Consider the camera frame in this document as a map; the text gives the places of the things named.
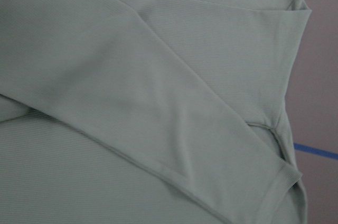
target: sleeve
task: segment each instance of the sleeve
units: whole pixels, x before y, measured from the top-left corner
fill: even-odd
[[[0,94],[89,135],[224,223],[269,223],[301,173],[119,0],[2,0]]]

